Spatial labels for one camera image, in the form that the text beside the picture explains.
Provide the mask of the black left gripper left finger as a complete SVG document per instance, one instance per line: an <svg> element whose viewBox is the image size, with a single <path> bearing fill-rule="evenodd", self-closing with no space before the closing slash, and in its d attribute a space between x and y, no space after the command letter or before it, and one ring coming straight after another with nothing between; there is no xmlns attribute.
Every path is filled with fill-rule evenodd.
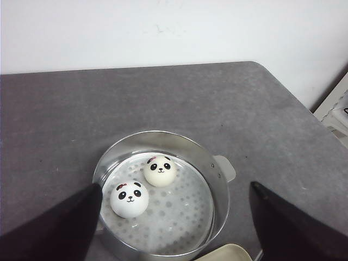
<svg viewBox="0 0 348 261"><path fill-rule="evenodd" d="M93 183L1 235L1 260L84 260L101 203L102 189Z"/></svg>

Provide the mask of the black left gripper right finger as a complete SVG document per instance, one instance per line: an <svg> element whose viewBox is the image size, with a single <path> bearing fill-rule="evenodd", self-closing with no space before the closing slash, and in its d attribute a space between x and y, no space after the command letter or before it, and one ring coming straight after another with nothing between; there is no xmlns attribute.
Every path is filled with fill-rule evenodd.
<svg viewBox="0 0 348 261"><path fill-rule="evenodd" d="M347 260L347 236L256 181L250 207L262 249L257 260Z"/></svg>

